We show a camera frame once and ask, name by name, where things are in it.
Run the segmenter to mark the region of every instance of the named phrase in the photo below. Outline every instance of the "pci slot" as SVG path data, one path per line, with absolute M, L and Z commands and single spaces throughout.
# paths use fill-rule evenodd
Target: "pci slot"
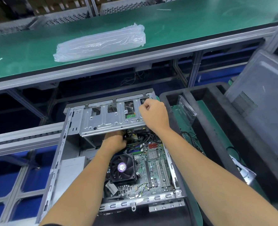
M 148 187 L 152 188 L 152 183 L 150 182 L 150 170 L 148 169 L 148 164 L 147 164 L 146 159 L 144 159 L 144 164 L 145 164 L 147 178 L 148 178 Z
M 161 163 L 162 163 L 163 172 L 164 172 L 164 175 L 165 175 L 165 178 L 166 178 L 166 184 L 167 184 L 167 186 L 170 186 L 169 178 L 167 176 L 166 166 L 165 166 L 165 163 L 164 163 L 163 159 L 161 160 Z
M 162 174 L 161 174 L 161 170 L 160 170 L 160 165 L 159 165 L 158 161 L 156 161 L 156 165 L 157 165 L 157 170 L 158 170 L 158 174 L 159 174 L 159 178 L 160 178 L 161 187 L 164 187 L 164 185 L 163 185 L 163 178 L 162 178 Z

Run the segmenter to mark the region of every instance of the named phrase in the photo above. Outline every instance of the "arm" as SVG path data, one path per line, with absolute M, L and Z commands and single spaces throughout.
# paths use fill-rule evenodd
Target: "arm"
M 90 226 L 93 224 L 102 200 L 106 172 L 112 156 L 126 147 L 122 132 L 107 133 L 93 160 L 72 182 L 43 218 L 39 226 Z
M 140 113 L 163 141 L 213 225 L 278 225 L 278 211 L 262 196 L 170 129 L 162 102 L 147 99 L 140 106 Z

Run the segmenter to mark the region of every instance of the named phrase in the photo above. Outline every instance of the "workbench surface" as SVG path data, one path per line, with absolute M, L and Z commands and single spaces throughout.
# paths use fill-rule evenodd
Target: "workbench surface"
M 139 50 L 277 22 L 277 13 L 278 0 L 178 0 L 0 36 L 0 78 L 77 63 L 55 62 L 56 46 L 134 23 L 145 27 Z

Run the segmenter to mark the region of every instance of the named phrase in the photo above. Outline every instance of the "hand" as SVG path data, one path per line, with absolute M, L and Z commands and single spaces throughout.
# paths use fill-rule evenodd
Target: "hand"
M 157 135 L 160 131 L 169 130 L 168 114 L 163 102 L 146 99 L 139 107 L 145 124 Z
M 123 131 L 114 131 L 109 132 L 104 137 L 102 145 L 100 149 L 104 149 L 105 151 L 114 155 L 115 153 L 121 151 L 126 147 L 126 140 L 123 140 Z

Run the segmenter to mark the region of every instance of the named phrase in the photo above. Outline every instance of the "open computer chassis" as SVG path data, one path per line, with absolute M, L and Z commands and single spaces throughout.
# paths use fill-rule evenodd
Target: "open computer chassis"
M 67 105 L 64 129 L 47 182 L 49 189 L 43 196 L 40 219 L 72 182 L 65 180 L 72 178 L 75 162 L 84 158 L 83 169 L 101 146 L 105 133 L 115 130 L 126 130 L 131 143 L 128 142 L 126 149 L 110 162 L 99 214 L 126 208 L 135 211 L 139 205 L 148 205 L 150 212 L 185 205 L 182 177 L 165 146 L 145 126 L 140 115 L 139 106 L 147 98 L 157 99 L 153 89 Z M 122 159 L 121 155 L 130 158 L 131 162 Z M 117 160 L 125 164 L 119 165 L 115 162 Z M 65 170 L 64 164 L 73 167 Z M 127 176 L 119 175 L 124 171 L 128 172 Z

